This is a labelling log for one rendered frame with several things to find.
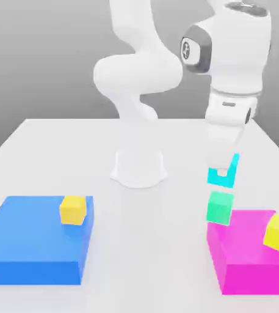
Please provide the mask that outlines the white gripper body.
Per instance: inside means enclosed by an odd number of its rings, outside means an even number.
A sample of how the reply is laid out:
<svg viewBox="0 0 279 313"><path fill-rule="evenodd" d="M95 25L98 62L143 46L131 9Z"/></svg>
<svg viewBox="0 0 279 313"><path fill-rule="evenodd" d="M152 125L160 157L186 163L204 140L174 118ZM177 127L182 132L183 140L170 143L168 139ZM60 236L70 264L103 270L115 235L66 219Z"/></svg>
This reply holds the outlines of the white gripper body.
<svg viewBox="0 0 279 313"><path fill-rule="evenodd" d="M209 123L228 127L244 127L254 116L256 97L227 97L210 93L205 119Z"/></svg>

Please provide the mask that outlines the small green cube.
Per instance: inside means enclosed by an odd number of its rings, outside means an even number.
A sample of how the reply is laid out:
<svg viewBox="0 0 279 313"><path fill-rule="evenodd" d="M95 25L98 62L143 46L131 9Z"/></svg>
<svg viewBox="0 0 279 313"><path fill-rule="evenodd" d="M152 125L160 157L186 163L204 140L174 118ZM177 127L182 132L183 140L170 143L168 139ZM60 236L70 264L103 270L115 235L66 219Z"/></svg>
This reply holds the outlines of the small green cube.
<svg viewBox="0 0 279 313"><path fill-rule="evenodd" d="M212 191L209 197L206 214L207 222L228 226L231 219L233 199L233 194Z"/></svg>

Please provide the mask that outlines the small orange-yellow cube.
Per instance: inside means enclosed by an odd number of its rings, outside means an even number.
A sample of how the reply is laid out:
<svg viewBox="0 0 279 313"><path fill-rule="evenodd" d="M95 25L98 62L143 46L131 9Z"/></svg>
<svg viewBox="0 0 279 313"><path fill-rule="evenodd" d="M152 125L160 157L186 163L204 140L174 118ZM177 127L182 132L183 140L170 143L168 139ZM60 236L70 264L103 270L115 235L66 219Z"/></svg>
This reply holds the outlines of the small orange-yellow cube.
<svg viewBox="0 0 279 313"><path fill-rule="evenodd" d="M62 224L81 226L87 214L86 199L82 196L65 196L59 211Z"/></svg>

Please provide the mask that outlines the large magenta box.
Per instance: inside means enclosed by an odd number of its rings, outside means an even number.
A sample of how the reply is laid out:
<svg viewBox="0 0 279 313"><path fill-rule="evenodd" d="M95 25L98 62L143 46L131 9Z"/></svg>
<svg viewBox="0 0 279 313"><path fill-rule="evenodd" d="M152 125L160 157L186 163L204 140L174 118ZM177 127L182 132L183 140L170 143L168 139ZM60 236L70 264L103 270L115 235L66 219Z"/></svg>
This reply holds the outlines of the large magenta box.
<svg viewBox="0 0 279 313"><path fill-rule="evenodd" d="M279 251L263 245L274 210L233 210L208 223L206 239L223 295L279 295Z"/></svg>

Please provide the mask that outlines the large blue box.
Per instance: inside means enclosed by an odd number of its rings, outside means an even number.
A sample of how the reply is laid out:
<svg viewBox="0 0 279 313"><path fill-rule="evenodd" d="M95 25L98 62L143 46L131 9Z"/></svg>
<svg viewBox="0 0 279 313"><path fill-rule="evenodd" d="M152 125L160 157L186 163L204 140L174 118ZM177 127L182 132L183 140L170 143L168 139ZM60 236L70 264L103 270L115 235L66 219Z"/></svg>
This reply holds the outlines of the large blue box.
<svg viewBox="0 0 279 313"><path fill-rule="evenodd" d="M0 206L0 285L79 285L94 222L62 224L63 196L9 196Z"/></svg>

